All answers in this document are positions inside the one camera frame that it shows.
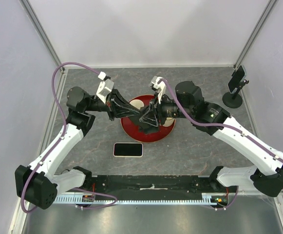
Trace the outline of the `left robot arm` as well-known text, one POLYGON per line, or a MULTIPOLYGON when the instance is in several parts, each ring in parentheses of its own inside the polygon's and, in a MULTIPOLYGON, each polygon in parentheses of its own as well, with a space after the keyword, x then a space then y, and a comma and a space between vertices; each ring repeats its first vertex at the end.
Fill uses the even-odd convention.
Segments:
POLYGON ((59 165, 67 154, 87 135, 93 126, 95 116, 88 111, 107 112, 111 118, 139 116, 141 104, 132 105, 114 89, 104 103, 96 95, 89 95, 80 87, 68 91, 68 116, 63 126, 45 151, 28 166, 20 165, 15 171, 16 190, 21 208, 30 213, 25 202, 36 208, 47 209, 57 195, 72 189, 89 191, 94 187, 92 173, 80 166, 69 172, 56 175, 59 165))

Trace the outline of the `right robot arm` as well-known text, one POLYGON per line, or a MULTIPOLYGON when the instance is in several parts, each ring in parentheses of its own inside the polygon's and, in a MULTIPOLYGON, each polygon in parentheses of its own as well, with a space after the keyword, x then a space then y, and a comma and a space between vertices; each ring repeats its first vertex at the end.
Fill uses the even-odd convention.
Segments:
POLYGON ((197 130, 225 142, 253 164, 242 168, 217 167, 215 176, 208 180, 214 192, 230 186, 253 187, 264 195, 277 197, 283 191, 283 152, 257 138, 220 105, 205 101, 200 87, 192 81, 182 81, 171 97, 166 95, 170 87, 161 77, 154 77, 150 87, 154 96, 139 108, 112 89, 108 105, 114 117, 128 119, 135 132, 144 135, 160 132, 168 119, 186 118, 197 130))

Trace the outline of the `black phone clear case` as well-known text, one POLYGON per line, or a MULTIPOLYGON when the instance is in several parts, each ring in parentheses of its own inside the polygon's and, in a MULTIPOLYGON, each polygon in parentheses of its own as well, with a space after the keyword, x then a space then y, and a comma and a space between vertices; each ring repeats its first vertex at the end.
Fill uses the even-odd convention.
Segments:
POLYGON ((228 89, 231 94, 236 92, 239 88, 239 84, 245 79, 245 77, 246 70, 242 65, 240 65, 237 70, 232 73, 231 79, 228 83, 228 89))

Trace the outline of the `black phone stand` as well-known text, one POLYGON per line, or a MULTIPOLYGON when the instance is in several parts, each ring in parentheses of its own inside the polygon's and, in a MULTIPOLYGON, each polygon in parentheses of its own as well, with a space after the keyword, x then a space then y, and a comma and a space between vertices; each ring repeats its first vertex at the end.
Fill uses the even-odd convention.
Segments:
POLYGON ((222 101, 224 105, 229 108, 233 108, 233 109, 239 108, 243 103, 243 99, 241 95, 239 94, 239 92, 248 83, 249 81, 244 79, 238 84, 238 86, 236 87, 237 89, 233 94, 229 92, 225 93, 222 97, 222 101))

